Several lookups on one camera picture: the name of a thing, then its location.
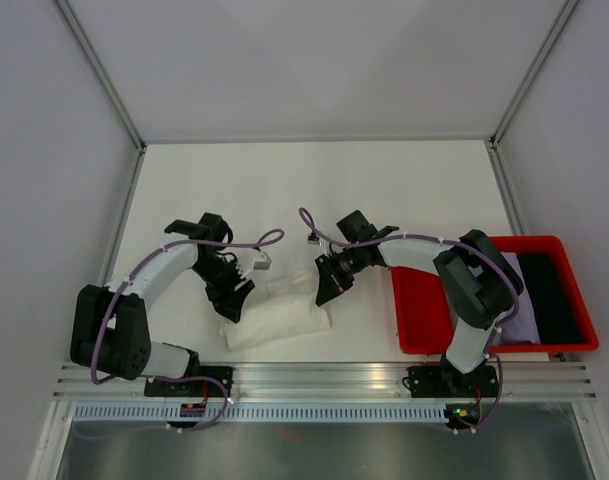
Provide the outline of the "white t shirt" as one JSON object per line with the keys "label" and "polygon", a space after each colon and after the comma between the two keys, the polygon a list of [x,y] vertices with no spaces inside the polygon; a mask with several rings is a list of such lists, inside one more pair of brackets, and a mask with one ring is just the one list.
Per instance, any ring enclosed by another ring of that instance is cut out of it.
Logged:
{"label": "white t shirt", "polygon": [[240,321],[222,321],[219,333],[236,352],[329,331],[328,313],[316,304],[317,289],[312,271],[260,283],[244,301]]}

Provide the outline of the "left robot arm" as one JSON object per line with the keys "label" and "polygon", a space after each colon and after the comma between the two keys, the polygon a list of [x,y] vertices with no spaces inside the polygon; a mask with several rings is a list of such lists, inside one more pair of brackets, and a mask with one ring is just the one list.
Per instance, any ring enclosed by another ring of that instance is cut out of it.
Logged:
{"label": "left robot arm", "polygon": [[89,284],[77,296],[70,358],[90,369],[100,385],[115,378],[167,377],[179,395],[190,396],[202,384],[199,355],[151,340],[148,308],[184,272],[205,284],[215,312],[237,324],[255,284],[240,257],[230,250],[233,231],[222,216],[205,213],[196,223],[175,220],[161,245],[121,280]]}

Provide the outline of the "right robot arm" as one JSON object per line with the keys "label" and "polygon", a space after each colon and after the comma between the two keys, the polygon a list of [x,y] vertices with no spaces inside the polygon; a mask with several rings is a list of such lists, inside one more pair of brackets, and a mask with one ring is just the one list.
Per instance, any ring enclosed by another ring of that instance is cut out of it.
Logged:
{"label": "right robot arm", "polygon": [[368,267],[407,268],[438,278],[452,312],[454,335],[442,356],[443,388],[462,395],[476,381],[476,369],[489,358],[497,327],[519,311],[524,284],[490,237],[472,229],[457,239],[403,232],[397,226],[375,227],[355,210],[337,223],[342,242],[319,230],[305,208],[298,210],[310,230],[309,240],[326,242],[318,256],[316,304],[323,306],[352,288]]}

